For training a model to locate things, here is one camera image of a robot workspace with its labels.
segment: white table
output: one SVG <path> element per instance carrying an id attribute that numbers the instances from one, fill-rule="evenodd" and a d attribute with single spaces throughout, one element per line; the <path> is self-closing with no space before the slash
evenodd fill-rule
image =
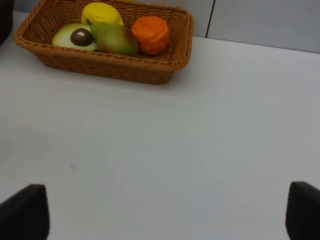
<path id="1" fill-rule="evenodd" d="M 15 27 L 26 17 L 15 13 Z M 45 184 L 50 240 L 286 240 L 320 187 L 320 55 L 197 38 L 165 86 L 0 47 L 0 202 Z"/>

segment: yellow lemon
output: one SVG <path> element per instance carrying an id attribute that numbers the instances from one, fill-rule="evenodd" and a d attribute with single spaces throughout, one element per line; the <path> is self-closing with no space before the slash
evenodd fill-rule
<path id="1" fill-rule="evenodd" d="M 83 9 L 82 23 L 87 24 L 87 19 L 92 23 L 105 22 L 124 25 L 119 12 L 113 6 L 102 2 L 90 3 Z"/>

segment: dark object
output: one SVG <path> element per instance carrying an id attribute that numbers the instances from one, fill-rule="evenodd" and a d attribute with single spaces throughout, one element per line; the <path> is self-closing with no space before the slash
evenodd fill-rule
<path id="1" fill-rule="evenodd" d="M 0 0 L 0 45 L 8 37 L 14 23 L 15 0 Z"/>
<path id="2" fill-rule="evenodd" d="M 86 47 L 93 43 L 94 37 L 87 29 L 78 28 L 71 34 L 70 40 L 74 45 Z"/>
<path id="3" fill-rule="evenodd" d="M 0 239 L 46 240 L 49 229 L 44 185 L 29 185 L 0 205 Z"/>
<path id="4" fill-rule="evenodd" d="M 291 183 L 285 226 L 291 240 L 320 239 L 320 190 L 303 181 Z"/>

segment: pear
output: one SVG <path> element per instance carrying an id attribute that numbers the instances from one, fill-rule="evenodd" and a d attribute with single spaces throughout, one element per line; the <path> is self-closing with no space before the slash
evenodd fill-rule
<path id="1" fill-rule="evenodd" d="M 138 41 L 128 27 L 102 21 L 91 23 L 89 19 L 87 23 L 91 26 L 98 52 L 132 57 L 138 54 Z"/>

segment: wicker basket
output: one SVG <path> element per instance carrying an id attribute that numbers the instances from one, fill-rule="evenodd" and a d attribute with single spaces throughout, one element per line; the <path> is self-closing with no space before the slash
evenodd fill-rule
<path id="1" fill-rule="evenodd" d="M 0 45 L 8 37 L 13 25 L 14 0 L 0 0 Z"/>
<path id="2" fill-rule="evenodd" d="M 67 24 L 81 22 L 84 7 L 93 2 L 115 7 L 127 27 L 142 16 L 162 17 L 171 31 L 167 50 L 156 56 L 129 57 L 51 45 L 56 32 Z M 179 7 L 127 0 L 40 0 L 14 39 L 18 46 L 34 53 L 50 68 L 159 85 L 188 64 L 193 30 L 192 15 Z"/>

